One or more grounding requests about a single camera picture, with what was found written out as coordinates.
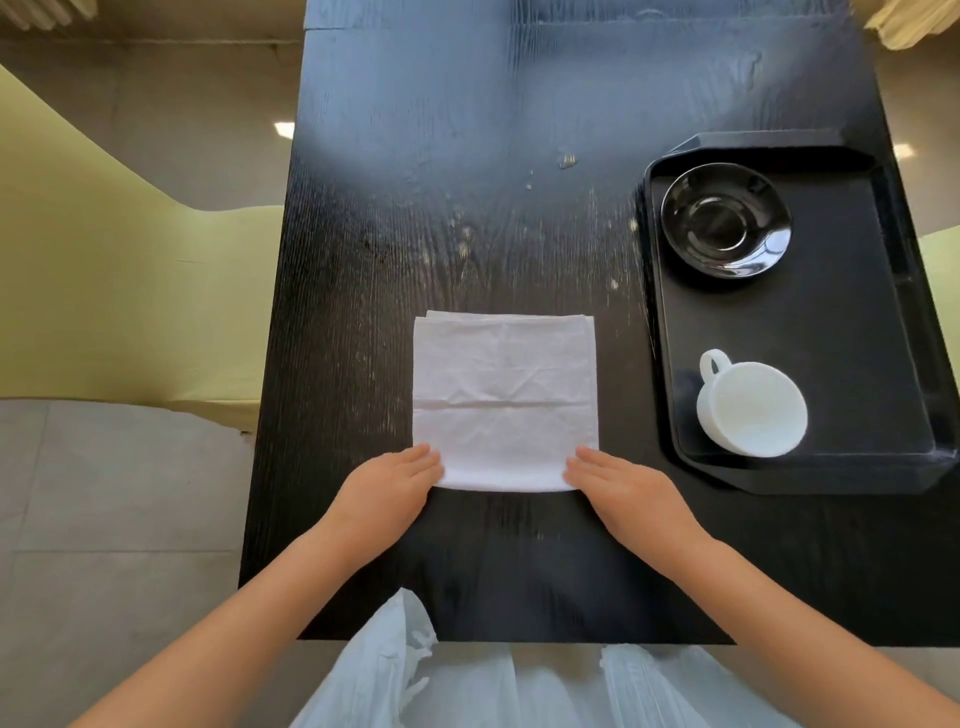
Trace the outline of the person's left hand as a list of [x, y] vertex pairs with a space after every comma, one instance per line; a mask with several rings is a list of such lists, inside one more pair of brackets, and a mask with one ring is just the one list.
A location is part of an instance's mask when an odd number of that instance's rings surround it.
[[401, 539], [422, 513], [431, 489], [392, 487], [390, 452], [384, 453], [343, 481], [318, 528], [355, 572]]

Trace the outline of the person's right forearm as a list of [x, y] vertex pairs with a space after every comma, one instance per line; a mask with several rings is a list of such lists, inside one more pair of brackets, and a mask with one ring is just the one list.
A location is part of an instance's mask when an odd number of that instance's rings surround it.
[[960, 705], [799, 600], [721, 541], [662, 568], [818, 728], [960, 728]]

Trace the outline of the person's white garment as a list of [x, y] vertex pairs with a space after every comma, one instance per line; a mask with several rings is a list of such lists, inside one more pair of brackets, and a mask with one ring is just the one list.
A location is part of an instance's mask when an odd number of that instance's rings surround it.
[[401, 588], [290, 728], [801, 728], [700, 646], [514, 657], [504, 642], [441, 644]]

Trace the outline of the black glossy saucer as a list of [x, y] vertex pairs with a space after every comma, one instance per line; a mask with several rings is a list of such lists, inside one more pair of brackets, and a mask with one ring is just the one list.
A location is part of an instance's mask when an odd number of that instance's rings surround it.
[[791, 212], [773, 181], [732, 162], [704, 163], [679, 174], [658, 212], [673, 252], [717, 280], [743, 281], [768, 272], [793, 237]]

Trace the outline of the white cloth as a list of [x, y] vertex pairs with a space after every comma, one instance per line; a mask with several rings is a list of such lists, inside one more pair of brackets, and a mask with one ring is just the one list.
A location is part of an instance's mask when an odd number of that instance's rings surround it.
[[568, 459], [599, 449], [594, 318], [428, 311], [414, 319], [412, 407], [439, 488], [571, 491]]

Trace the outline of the cream curtain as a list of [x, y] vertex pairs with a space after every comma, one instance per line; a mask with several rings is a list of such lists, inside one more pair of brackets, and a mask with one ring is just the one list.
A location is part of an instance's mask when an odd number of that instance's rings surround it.
[[23, 32], [51, 32], [98, 15], [98, 0], [0, 0], [0, 18]]
[[960, 22], [960, 0], [884, 0], [865, 30], [892, 52], [906, 51]]

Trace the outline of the black plastic tray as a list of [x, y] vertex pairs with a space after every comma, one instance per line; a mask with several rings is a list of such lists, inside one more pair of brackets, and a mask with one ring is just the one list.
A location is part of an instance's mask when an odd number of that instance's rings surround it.
[[[700, 164], [768, 177], [793, 218], [784, 257], [743, 280], [707, 276], [666, 241], [667, 188]], [[676, 458], [755, 495], [919, 495], [960, 464], [960, 394], [891, 178], [831, 129], [702, 132], [653, 161], [638, 189], [659, 407]], [[775, 458], [703, 431], [702, 354], [758, 361], [798, 384], [802, 442]]]

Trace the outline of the person's left forearm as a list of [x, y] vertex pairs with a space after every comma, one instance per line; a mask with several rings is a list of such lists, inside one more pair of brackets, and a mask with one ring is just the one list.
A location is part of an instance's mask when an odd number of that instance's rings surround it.
[[68, 728], [230, 728], [282, 653], [388, 546], [321, 521]]

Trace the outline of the yellow-green upholstered seat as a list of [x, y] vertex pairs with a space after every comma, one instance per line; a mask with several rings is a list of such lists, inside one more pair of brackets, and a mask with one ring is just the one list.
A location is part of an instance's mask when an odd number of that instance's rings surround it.
[[923, 268], [954, 373], [960, 372], [960, 224], [921, 237]]
[[0, 400], [256, 432], [283, 217], [173, 199], [0, 65]]

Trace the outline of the person's right hand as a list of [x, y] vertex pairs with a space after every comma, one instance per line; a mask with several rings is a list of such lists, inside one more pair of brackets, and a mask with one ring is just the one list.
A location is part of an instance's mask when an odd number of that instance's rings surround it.
[[623, 479], [606, 493], [583, 494], [618, 543], [659, 574], [672, 577], [714, 539], [665, 473], [618, 459], [625, 466]]

